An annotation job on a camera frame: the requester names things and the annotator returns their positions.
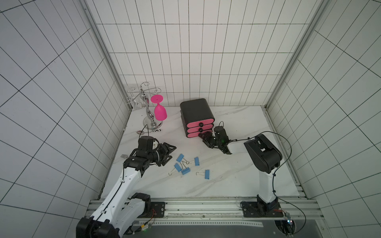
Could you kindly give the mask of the pink drawer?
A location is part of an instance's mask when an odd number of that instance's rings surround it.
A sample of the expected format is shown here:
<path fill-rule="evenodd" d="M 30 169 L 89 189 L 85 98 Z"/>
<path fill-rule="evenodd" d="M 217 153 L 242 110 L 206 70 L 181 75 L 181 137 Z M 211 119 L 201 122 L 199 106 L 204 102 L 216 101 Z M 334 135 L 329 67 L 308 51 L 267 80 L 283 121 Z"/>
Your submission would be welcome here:
<path fill-rule="evenodd" d="M 203 127 L 204 125 L 210 125 L 214 123 L 214 119 L 206 119 L 187 124 L 187 128 Z"/>
<path fill-rule="evenodd" d="M 213 128 L 213 124 L 203 125 L 202 127 L 194 127 L 187 129 L 187 133 L 195 133 L 195 132 L 203 132 L 207 130 L 211 130 Z"/>
<path fill-rule="evenodd" d="M 203 134 L 204 132 L 193 132 L 193 133 L 188 133 L 187 138 L 194 138 L 198 137 L 199 134 Z"/>

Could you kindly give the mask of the pink bottom drawer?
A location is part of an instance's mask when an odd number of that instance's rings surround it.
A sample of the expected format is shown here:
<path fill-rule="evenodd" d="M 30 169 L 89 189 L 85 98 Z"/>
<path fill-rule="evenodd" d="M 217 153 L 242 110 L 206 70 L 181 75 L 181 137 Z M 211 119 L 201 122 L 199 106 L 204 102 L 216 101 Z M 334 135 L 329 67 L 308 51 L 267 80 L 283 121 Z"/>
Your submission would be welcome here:
<path fill-rule="evenodd" d="M 188 133 L 187 138 L 194 138 L 198 137 L 199 134 L 203 134 L 204 132 L 193 132 L 193 133 Z"/>

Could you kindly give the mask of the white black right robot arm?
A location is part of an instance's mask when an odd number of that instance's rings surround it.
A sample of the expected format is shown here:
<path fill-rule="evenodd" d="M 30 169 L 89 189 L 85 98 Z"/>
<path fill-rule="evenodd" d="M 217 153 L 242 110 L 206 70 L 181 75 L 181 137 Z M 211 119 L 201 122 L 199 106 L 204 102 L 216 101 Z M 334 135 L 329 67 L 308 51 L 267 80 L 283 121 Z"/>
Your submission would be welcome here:
<path fill-rule="evenodd" d="M 258 209 L 266 213 L 277 205 L 278 198 L 275 194 L 273 179 L 276 170 L 281 166 L 283 156 L 264 134 L 261 133 L 251 138 L 229 140 L 222 134 L 206 132 L 199 134 L 198 137 L 207 147 L 217 148 L 224 154 L 248 154 L 260 172 L 260 190 L 257 195 Z"/>

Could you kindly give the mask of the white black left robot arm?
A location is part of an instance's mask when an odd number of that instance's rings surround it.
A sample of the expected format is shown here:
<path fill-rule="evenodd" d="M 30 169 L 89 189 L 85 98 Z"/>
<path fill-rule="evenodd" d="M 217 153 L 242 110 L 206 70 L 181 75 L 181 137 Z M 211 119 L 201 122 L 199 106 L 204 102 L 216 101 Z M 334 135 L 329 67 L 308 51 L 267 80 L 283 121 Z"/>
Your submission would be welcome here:
<path fill-rule="evenodd" d="M 76 237 L 121 238 L 139 216 L 153 215 L 150 195 L 132 191 L 151 165 L 166 165 L 175 150 L 176 146 L 154 137 L 140 137 L 107 197 L 89 218 L 81 218 L 76 225 Z"/>

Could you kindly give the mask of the pink top drawer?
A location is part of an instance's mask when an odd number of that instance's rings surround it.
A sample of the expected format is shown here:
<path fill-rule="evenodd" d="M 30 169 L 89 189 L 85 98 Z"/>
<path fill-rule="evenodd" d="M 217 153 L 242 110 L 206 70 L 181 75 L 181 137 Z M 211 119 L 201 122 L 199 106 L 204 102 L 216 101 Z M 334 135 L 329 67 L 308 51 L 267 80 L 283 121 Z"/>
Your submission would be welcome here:
<path fill-rule="evenodd" d="M 204 125 L 210 125 L 214 123 L 214 119 L 206 119 L 187 124 L 187 128 L 203 127 Z"/>

